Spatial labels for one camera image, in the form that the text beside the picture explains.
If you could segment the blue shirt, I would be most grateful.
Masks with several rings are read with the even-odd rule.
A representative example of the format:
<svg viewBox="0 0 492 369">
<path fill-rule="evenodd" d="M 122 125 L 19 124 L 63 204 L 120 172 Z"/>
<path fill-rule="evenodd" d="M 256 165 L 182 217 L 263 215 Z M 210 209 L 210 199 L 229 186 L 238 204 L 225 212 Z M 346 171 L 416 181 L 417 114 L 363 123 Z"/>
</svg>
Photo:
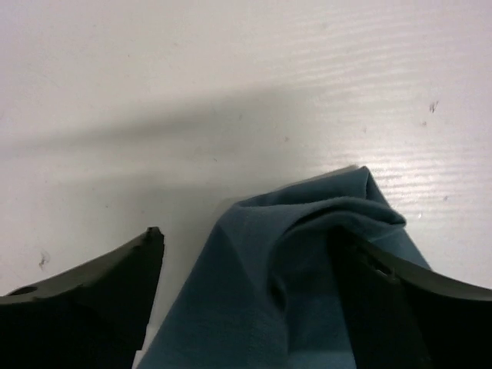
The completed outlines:
<svg viewBox="0 0 492 369">
<path fill-rule="evenodd" d="M 327 246 L 343 227 L 425 266 L 367 168 L 233 204 L 141 359 L 143 368 L 353 368 Z"/>
</svg>

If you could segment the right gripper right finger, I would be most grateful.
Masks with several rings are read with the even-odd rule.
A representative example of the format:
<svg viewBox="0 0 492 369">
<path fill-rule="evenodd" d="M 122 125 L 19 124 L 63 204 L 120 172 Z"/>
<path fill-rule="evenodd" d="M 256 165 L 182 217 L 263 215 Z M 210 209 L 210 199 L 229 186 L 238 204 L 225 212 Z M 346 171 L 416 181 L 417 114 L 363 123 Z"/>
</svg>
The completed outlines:
<svg viewBox="0 0 492 369">
<path fill-rule="evenodd" d="M 359 368 L 489 368 L 491 291 L 336 228 L 327 246 Z"/>
</svg>

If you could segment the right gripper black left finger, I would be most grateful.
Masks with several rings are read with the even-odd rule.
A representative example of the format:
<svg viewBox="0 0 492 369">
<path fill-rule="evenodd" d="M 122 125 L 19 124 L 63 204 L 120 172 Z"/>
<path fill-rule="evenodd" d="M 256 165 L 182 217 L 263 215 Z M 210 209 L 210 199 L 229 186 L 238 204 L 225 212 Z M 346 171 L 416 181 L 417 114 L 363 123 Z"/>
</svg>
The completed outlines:
<svg viewBox="0 0 492 369">
<path fill-rule="evenodd" d="M 1 297 L 3 368 L 130 368 L 165 251 L 148 228 L 107 254 Z"/>
</svg>

